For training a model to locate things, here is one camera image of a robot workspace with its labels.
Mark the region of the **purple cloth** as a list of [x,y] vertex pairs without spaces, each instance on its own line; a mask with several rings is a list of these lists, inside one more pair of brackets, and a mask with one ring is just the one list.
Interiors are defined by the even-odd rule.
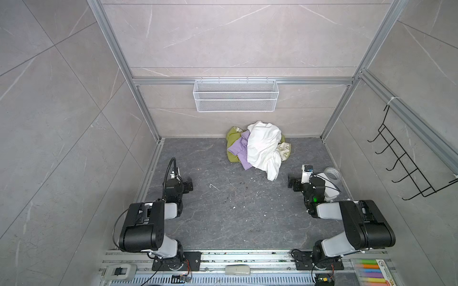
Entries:
[[237,139],[227,151],[234,156],[237,156],[238,160],[243,166],[244,170],[248,170],[252,165],[248,162],[248,139],[250,131],[244,131],[241,133],[241,137]]

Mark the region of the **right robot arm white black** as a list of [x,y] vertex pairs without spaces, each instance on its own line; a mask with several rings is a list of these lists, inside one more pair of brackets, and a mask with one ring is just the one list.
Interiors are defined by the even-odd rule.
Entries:
[[311,173],[305,179],[289,175],[287,187],[303,195],[307,213],[313,218],[343,223],[343,232],[315,243],[308,259],[313,267],[327,269],[340,257],[395,245],[396,235],[376,203],[334,201],[341,190],[326,174]]

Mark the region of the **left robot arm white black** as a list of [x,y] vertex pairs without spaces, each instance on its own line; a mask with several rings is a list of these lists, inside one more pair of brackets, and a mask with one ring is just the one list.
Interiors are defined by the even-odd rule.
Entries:
[[132,203],[119,217],[124,218],[119,235],[112,231],[114,245],[123,252],[147,253],[172,271],[186,263],[182,244],[165,234],[165,221],[179,218],[183,210],[182,197],[193,191],[188,178],[167,179],[163,196],[149,203]]

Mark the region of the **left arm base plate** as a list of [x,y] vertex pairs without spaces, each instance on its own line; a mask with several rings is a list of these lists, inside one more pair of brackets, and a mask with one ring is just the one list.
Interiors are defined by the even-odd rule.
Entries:
[[173,258],[160,259],[157,256],[153,260],[153,271],[198,271],[200,269],[202,252],[185,251],[182,255],[177,254]]

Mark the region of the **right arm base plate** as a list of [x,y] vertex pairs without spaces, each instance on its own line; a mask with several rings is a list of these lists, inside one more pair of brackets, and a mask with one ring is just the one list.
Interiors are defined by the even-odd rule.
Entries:
[[312,270],[344,270],[344,265],[340,257],[326,257],[314,254],[312,251],[302,251],[293,249],[290,252],[291,258],[295,262],[298,271]]

